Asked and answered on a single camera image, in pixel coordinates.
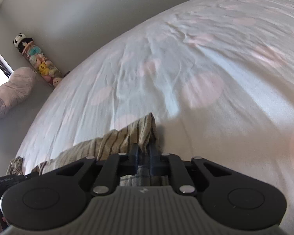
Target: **stuffed toy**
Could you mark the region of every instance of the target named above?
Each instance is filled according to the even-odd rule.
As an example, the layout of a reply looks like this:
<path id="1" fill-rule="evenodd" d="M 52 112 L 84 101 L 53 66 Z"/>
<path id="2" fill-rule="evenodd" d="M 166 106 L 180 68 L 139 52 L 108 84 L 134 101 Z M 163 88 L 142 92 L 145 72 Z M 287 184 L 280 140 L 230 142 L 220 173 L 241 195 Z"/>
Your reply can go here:
<path id="1" fill-rule="evenodd" d="M 15 37 L 13 44 L 18 48 L 20 53 L 22 53 L 24 48 L 26 48 L 26 46 L 32 41 L 32 38 L 26 38 L 25 34 L 20 33 Z"/>
<path id="2" fill-rule="evenodd" d="M 40 47 L 35 45 L 32 38 L 20 33 L 15 37 L 13 44 L 50 86 L 56 87 L 60 83 L 63 78 L 60 71 L 44 55 Z"/>

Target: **wrinkled fabric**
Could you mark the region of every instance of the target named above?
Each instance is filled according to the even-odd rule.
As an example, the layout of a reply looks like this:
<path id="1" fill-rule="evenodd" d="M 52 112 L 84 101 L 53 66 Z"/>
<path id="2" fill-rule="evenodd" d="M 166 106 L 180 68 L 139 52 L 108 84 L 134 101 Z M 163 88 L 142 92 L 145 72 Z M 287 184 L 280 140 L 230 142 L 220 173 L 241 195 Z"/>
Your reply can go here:
<path id="1" fill-rule="evenodd" d="M 62 152 L 56 159 L 42 162 L 37 165 L 33 172 L 39 175 L 61 168 L 65 165 L 85 158 L 94 156 L 97 160 L 106 160 L 109 155 L 117 153 L 130 153 L 133 144 L 139 146 L 138 170 L 135 176 L 126 175 L 121 177 L 121 186 L 159 186 L 167 185 L 166 177 L 151 177 L 149 164 L 146 160 L 149 157 L 150 148 L 154 147 L 160 154 L 159 137 L 152 113 L 122 128 L 106 133 L 102 138 L 96 138 L 81 142 L 74 147 Z M 6 171 L 7 175 L 24 175 L 22 172 L 23 158 L 14 158 Z"/>
<path id="2" fill-rule="evenodd" d="M 8 82 L 0 86 L 0 118 L 29 96 L 35 81 L 36 73 L 28 67 L 21 67 L 11 74 Z"/>
<path id="3" fill-rule="evenodd" d="M 111 41 L 38 113 L 23 171 L 149 112 L 164 152 L 280 189 L 294 234 L 294 0 L 191 0 Z"/>

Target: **pink polka dot bedsheet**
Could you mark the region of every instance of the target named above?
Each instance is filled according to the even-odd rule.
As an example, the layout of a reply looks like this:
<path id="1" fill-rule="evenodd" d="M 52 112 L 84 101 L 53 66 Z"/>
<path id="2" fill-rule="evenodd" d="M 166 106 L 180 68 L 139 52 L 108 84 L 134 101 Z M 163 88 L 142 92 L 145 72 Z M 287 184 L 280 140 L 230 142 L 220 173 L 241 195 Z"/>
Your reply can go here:
<path id="1" fill-rule="evenodd" d="M 192 0 L 111 41 L 53 91 L 24 172 L 153 112 L 165 152 L 270 183 L 294 234 L 294 0 Z"/>

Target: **plaid fabric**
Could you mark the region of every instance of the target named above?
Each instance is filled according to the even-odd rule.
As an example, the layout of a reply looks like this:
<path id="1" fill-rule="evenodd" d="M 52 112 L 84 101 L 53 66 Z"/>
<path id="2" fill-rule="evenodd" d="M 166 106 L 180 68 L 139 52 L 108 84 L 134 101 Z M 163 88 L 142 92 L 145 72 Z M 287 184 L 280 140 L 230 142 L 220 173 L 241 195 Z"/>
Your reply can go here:
<path id="1" fill-rule="evenodd" d="M 149 156 L 150 142 L 154 143 L 158 152 L 162 152 L 159 145 L 159 137 L 154 116 L 149 113 L 145 117 L 131 123 L 120 131 L 112 130 L 102 138 L 81 142 L 76 146 L 62 152 L 56 159 L 43 162 L 36 166 L 32 172 L 38 171 L 39 175 L 63 167 L 86 156 L 95 156 L 97 160 L 105 160 L 111 154 L 129 153 L 132 144 L 137 143 L 141 149 L 139 156 L 138 174 L 124 176 L 120 180 L 122 186 L 149 186 L 166 185 L 166 177 L 151 177 L 148 164 L 142 165 L 144 159 Z M 21 157 L 11 161 L 7 175 L 22 174 Z"/>

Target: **white duvet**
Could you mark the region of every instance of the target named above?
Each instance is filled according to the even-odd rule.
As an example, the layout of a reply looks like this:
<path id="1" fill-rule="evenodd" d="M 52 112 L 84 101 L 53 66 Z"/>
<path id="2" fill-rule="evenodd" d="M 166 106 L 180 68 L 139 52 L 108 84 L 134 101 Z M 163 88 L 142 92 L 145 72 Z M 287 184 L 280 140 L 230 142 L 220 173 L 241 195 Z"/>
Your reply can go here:
<path id="1" fill-rule="evenodd" d="M 105 45 L 37 115 L 24 172 L 148 112 L 165 152 L 279 188 L 294 234 L 294 0 L 192 0 Z"/>

